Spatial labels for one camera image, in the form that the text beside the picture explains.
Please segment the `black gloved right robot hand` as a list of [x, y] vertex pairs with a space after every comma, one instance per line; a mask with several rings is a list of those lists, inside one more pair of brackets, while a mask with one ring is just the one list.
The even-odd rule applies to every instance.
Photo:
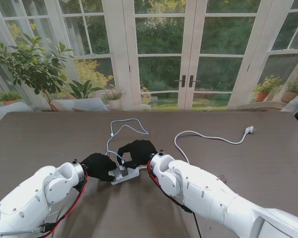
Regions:
[[157, 153], [156, 148], [149, 140], [135, 140], [118, 149], [117, 160], [121, 164], [121, 158], [125, 153], [130, 153], [131, 160], [124, 162], [125, 168], [135, 169], [140, 165], [146, 165]]

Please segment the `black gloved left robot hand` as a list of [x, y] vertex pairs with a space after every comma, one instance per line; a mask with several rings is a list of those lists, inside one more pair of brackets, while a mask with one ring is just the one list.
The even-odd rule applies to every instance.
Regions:
[[101, 181], [115, 181], [115, 177], [109, 175], [109, 171], [117, 169], [117, 165], [107, 155], [93, 153], [85, 158], [81, 164], [90, 177]]

